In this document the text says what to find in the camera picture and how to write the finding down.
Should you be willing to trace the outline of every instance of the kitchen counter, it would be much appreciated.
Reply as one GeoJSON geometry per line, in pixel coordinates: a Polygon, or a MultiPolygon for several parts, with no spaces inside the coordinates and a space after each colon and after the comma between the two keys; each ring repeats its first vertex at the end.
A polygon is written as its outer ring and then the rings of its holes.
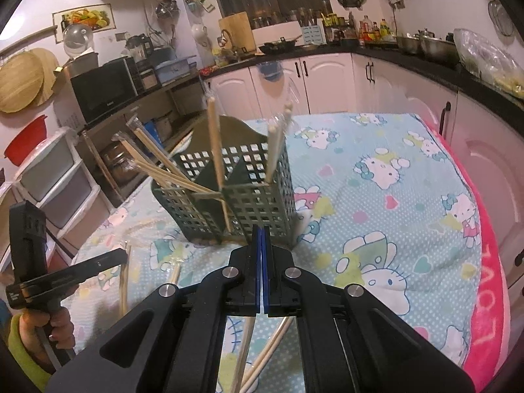
{"type": "Polygon", "coordinates": [[[116,106],[111,112],[107,112],[106,114],[88,123],[83,130],[86,130],[87,133],[91,136],[96,132],[100,131],[106,125],[110,124],[116,118],[121,117],[123,114],[129,111],[132,106],[136,106],[139,103],[139,101],[143,98],[152,96],[157,93],[165,93],[166,91],[171,90],[173,88],[188,85],[192,81],[198,82],[198,70],[196,68],[190,70],[190,73],[188,73],[188,75],[175,78],[174,80],[163,84],[162,87],[146,91],[146,93],[136,96],[133,99],[130,99],[129,101],[116,106]]]}
{"type": "Polygon", "coordinates": [[[203,80],[209,80],[221,74],[232,72],[237,69],[255,66],[261,62],[271,62],[276,60],[294,59],[297,57],[307,57],[318,54],[330,53],[355,53],[362,56],[374,57],[393,63],[404,69],[415,72],[436,83],[439,83],[450,90],[460,91],[470,96],[470,98],[486,106],[495,115],[501,117],[515,131],[524,138],[524,102],[514,98],[508,93],[499,91],[493,86],[480,81],[478,78],[467,72],[462,65],[456,69],[451,69],[437,63],[429,62],[417,56],[409,56],[398,50],[376,49],[376,48],[344,48],[334,46],[320,46],[315,49],[305,50],[295,48],[292,52],[280,55],[256,56],[242,62],[234,63],[222,67],[203,80]]]}

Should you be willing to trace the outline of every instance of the blue tablecloth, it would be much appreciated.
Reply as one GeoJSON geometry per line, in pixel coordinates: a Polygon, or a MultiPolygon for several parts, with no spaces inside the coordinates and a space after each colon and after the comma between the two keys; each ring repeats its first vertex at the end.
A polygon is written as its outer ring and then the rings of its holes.
{"type": "MultiPolygon", "coordinates": [[[[357,282],[461,365],[480,278],[476,203],[450,156],[413,115],[297,116],[287,137],[299,212],[295,264],[323,282],[357,282]]],[[[261,121],[248,122],[265,133],[261,121]]],[[[189,243],[160,207],[149,181],[79,251],[82,261],[129,240],[129,305],[169,280],[179,286],[227,264],[233,244],[189,243]]],[[[118,315],[119,269],[84,283],[66,304],[77,349],[118,315]]],[[[257,318],[248,361],[260,353],[279,319],[257,318]]],[[[229,391],[243,321],[229,318],[217,391],[229,391]]],[[[253,389],[303,391],[293,324],[253,389]]]]}

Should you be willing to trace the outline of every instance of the utensil holder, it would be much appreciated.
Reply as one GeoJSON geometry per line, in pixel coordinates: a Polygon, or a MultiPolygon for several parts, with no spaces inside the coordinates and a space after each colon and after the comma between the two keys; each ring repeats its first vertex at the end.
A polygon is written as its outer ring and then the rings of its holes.
{"type": "Polygon", "coordinates": [[[304,44],[325,44],[326,42],[322,38],[322,32],[320,25],[311,25],[309,27],[301,27],[302,38],[304,39],[304,44]]]}
{"type": "MultiPolygon", "coordinates": [[[[195,193],[182,187],[161,188],[151,182],[153,195],[177,222],[189,241],[216,240],[247,243],[253,225],[269,226],[275,244],[292,248],[295,205],[286,146],[280,154],[271,183],[265,179],[267,137],[251,130],[242,121],[220,117],[222,155],[226,180],[222,192],[195,193]],[[219,200],[229,210],[231,233],[219,200]]],[[[207,120],[193,130],[189,146],[174,159],[193,182],[218,190],[209,143],[207,120]]]]}

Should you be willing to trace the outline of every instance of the pink blanket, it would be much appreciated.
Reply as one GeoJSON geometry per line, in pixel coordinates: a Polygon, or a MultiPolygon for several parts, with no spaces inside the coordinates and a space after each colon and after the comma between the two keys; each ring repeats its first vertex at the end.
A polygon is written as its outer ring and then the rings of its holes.
{"type": "Polygon", "coordinates": [[[510,321],[508,288],[498,255],[497,239],[482,198],[449,145],[442,137],[439,138],[471,188],[480,216],[482,236],[480,284],[471,319],[470,350],[462,368],[475,383],[476,390],[481,391],[497,373],[508,354],[510,321]]]}

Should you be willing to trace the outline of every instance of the wooden chopstick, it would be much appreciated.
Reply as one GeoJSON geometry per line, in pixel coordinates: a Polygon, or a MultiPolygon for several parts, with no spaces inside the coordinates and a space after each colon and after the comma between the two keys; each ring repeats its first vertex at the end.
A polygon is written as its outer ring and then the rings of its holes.
{"type": "Polygon", "coordinates": [[[267,128],[268,160],[266,162],[266,183],[273,182],[273,174],[277,169],[282,147],[286,140],[286,132],[291,122],[292,111],[293,104],[287,102],[284,105],[284,119],[279,120],[278,125],[270,125],[267,128]]]}
{"type": "Polygon", "coordinates": [[[242,379],[242,389],[240,393],[246,393],[253,385],[257,377],[260,375],[264,367],[266,366],[269,358],[273,355],[274,351],[282,341],[284,334],[287,332],[289,325],[293,321],[293,316],[286,316],[282,319],[280,325],[274,331],[271,339],[266,343],[260,354],[257,356],[251,369],[244,375],[242,379]]]}
{"type": "Polygon", "coordinates": [[[171,274],[171,276],[169,277],[169,283],[172,283],[174,285],[177,284],[178,282],[178,278],[180,278],[180,269],[182,268],[182,266],[180,265],[180,262],[177,262],[175,264],[175,267],[173,269],[173,273],[171,274]]]}
{"type": "Polygon", "coordinates": [[[187,178],[178,167],[162,152],[156,143],[153,142],[140,128],[133,130],[138,139],[149,149],[158,160],[173,174],[187,178]]]}
{"type": "Polygon", "coordinates": [[[231,383],[230,389],[231,393],[239,393],[240,388],[242,387],[242,379],[244,377],[244,370],[246,369],[247,354],[250,351],[251,338],[253,336],[253,329],[255,328],[255,320],[255,316],[248,316],[245,319],[240,351],[238,352],[235,370],[233,371],[233,382],[231,383]]]}
{"type": "MultiPolygon", "coordinates": [[[[222,191],[224,187],[224,161],[222,157],[222,140],[220,138],[218,115],[216,113],[215,98],[208,99],[208,128],[209,139],[211,142],[211,153],[213,154],[213,162],[215,165],[216,182],[218,190],[222,191]]],[[[227,213],[227,204],[222,201],[222,212],[224,213],[224,220],[226,222],[226,229],[229,233],[232,232],[229,214],[227,213]]]]}
{"type": "Polygon", "coordinates": [[[127,313],[127,284],[129,281],[129,259],[131,257],[131,244],[126,241],[125,250],[127,261],[120,266],[119,295],[120,295],[120,318],[127,313]]]}
{"type": "Polygon", "coordinates": [[[137,164],[138,169],[145,172],[148,176],[154,178],[161,187],[169,189],[171,186],[167,182],[170,182],[185,187],[186,189],[189,189],[193,192],[214,193],[213,190],[208,189],[207,187],[203,187],[196,184],[195,182],[191,182],[187,177],[181,177],[174,173],[169,173],[168,171],[162,170],[160,167],[154,165],[150,159],[142,155],[140,151],[138,151],[135,146],[133,146],[134,143],[131,143],[130,139],[129,141],[122,138],[119,140],[124,145],[124,148],[126,148],[127,152],[129,152],[129,154],[135,160],[134,162],[137,164]]]}
{"type": "Polygon", "coordinates": [[[207,187],[196,184],[195,182],[191,182],[187,178],[181,178],[173,173],[169,173],[168,171],[163,170],[160,167],[157,167],[156,165],[152,165],[142,161],[135,161],[135,164],[139,169],[149,172],[152,177],[158,176],[171,183],[185,187],[186,189],[189,189],[193,192],[215,193],[215,191],[208,189],[207,187]]]}

